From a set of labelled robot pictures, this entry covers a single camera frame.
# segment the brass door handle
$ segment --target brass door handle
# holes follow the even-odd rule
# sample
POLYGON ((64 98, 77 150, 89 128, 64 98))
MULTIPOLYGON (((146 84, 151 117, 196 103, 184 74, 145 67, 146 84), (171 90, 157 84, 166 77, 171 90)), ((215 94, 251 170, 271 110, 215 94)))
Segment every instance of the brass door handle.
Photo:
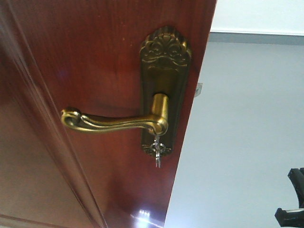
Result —
POLYGON ((131 128, 145 128, 152 135, 163 135, 168 130, 168 97, 155 94, 151 112, 148 115, 111 118, 82 114, 78 109, 68 107, 62 110, 61 122, 80 132, 105 133, 131 128))
POLYGON ((82 114, 69 107, 62 110, 61 121, 81 132, 144 128, 142 149, 154 156, 156 166, 160 167, 160 157, 173 151, 191 51, 186 39, 175 28, 165 26, 147 36, 140 57, 142 116, 109 118, 82 114))

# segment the gray wall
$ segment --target gray wall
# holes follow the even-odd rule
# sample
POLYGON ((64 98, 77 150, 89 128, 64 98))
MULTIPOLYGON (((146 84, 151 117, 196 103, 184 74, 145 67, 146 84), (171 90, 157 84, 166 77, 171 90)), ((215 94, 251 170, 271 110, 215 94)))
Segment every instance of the gray wall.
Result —
POLYGON ((304 167, 304 46, 209 43, 199 81, 165 228, 278 228, 304 167))

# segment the door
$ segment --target door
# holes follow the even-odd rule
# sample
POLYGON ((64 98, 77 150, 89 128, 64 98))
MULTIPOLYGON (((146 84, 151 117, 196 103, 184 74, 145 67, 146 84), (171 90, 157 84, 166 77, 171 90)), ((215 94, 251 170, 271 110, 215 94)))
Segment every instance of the door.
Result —
POLYGON ((0 224, 163 226, 214 8, 214 0, 1 2, 0 224), (157 169, 141 130, 74 132, 60 111, 138 115, 140 46, 166 25, 188 40, 192 61, 174 152, 157 169))

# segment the white wall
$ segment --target white wall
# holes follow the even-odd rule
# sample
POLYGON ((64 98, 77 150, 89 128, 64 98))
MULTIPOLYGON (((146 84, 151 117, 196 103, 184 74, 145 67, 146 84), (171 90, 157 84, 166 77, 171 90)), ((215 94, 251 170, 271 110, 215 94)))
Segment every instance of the white wall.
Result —
POLYGON ((304 1, 218 0, 211 31, 304 36, 304 1))
POLYGON ((209 43, 199 81, 165 228, 278 228, 304 167, 304 46, 209 43))

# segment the black object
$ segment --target black object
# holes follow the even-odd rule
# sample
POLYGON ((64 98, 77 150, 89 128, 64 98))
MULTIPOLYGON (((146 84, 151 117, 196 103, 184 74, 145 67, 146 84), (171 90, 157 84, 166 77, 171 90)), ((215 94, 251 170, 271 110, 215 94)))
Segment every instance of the black object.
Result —
POLYGON ((275 218, 281 227, 304 228, 304 168, 291 169, 288 177, 298 196, 299 209, 282 210, 278 208, 275 218))

